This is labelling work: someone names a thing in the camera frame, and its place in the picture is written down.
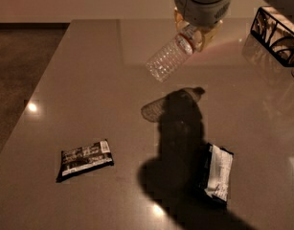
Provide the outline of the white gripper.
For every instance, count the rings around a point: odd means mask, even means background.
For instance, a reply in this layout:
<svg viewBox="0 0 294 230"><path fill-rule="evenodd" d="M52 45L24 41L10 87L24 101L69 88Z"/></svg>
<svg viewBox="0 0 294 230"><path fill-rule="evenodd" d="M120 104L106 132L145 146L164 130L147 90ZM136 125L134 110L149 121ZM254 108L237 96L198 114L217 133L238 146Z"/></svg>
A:
<svg viewBox="0 0 294 230"><path fill-rule="evenodd" d="M215 38L223 25L221 19L227 13L232 0L174 0L176 31L190 24L203 26L198 29L197 50L202 52Z"/></svg>

